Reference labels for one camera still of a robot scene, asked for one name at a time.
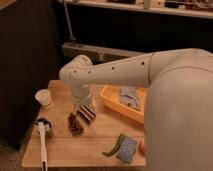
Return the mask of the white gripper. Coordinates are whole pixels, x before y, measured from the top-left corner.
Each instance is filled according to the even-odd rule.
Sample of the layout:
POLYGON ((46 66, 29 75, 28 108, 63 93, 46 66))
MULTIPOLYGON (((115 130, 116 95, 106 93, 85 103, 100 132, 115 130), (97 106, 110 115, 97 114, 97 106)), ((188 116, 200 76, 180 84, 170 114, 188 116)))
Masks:
POLYGON ((89 93, 84 97, 76 97, 71 95, 71 101, 74 106, 70 115, 77 116, 78 114, 87 122, 91 123, 95 120, 96 114, 87 106, 92 104, 92 94, 89 93))

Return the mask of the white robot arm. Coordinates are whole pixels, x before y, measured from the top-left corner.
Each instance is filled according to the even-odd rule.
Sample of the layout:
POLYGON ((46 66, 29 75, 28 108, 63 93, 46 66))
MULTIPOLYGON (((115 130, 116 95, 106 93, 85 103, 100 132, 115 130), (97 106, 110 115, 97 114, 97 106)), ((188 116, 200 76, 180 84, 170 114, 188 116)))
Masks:
POLYGON ((168 50, 99 65, 79 55, 59 77, 78 104, 91 84, 146 87, 146 170, 213 171, 213 53, 168 50))

